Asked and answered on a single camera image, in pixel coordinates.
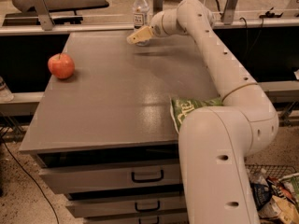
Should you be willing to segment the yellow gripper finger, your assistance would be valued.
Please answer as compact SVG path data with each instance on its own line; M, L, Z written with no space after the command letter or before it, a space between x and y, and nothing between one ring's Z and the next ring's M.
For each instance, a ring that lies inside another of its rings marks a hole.
M129 44L137 44L140 42L148 41L152 39L152 37L152 29L149 26L142 26L128 35L126 40Z

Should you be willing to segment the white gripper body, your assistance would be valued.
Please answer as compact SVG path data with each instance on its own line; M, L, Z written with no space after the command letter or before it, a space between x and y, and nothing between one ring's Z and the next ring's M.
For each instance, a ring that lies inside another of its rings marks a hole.
M162 11L155 14L149 24L152 33L157 37L164 37L163 16L164 13Z

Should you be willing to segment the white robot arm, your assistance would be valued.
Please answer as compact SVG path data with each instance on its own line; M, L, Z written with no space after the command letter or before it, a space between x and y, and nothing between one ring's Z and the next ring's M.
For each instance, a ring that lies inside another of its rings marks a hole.
M130 44L168 35L195 42L221 98L193 110L179 129L178 151L190 224L260 224L246 156L269 146L278 114L257 81L213 31L211 11L183 0L128 36Z

